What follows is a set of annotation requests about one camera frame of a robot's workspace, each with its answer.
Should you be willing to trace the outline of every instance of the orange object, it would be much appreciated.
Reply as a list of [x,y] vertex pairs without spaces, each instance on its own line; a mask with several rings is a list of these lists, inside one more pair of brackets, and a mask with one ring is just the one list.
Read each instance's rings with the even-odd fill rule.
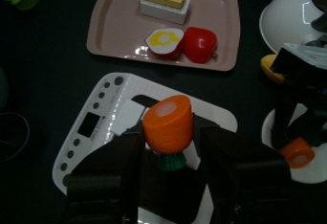
[[182,151],[193,137],[190,100],[184,95],[157,102],[142,117],[142,129],[148,146],[161,154]]
[[297,137],[281,148],[280,154],[290,168],[304,167],[312,161],[314,155],[309,144],[301,137]]

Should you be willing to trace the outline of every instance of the dark surface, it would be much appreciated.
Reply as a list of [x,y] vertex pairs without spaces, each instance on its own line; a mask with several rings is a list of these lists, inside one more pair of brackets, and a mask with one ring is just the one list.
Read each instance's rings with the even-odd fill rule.
[[[260,141],[277,90],[258,68],[258,60],[270,54],[257,29],[269,2],[238,0],[237,63],[221,73],[89,54],[85,40],[96,0],[41,0],[29,12],[0,0],[0,65],[10,92],[3,111],[21,114],[30,126],[28,147],[0,164],[0,223],[58,223],[65,196],[52,182],[50,168],[80,108],[108,73],[132,73],[225,108],[237,119],[238,134]],[[325,183],[294,187],[314,223],[325,224]]]
[[138,205],[173,223],[192,223],[205,187],[201,165],[198,170],[162,171],[153,157],[153,152],[145,150]]

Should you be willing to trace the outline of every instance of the white plate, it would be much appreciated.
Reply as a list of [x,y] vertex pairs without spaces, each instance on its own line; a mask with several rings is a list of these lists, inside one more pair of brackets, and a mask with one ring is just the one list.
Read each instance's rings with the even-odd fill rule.
[[[290,122],[298,118],[306,107],[302,104],[297,104]],[[270,128],[274,120],[274,110],[268,114],[262,126],[261,126],[261,143],[266,146],[270,146]],[[322,144],[320,147],[312,147],[314,157],[308,165],[302,168],[290,169],[290,178],[293,181],[306,184],[320,183],[327,180],[327,144]]]

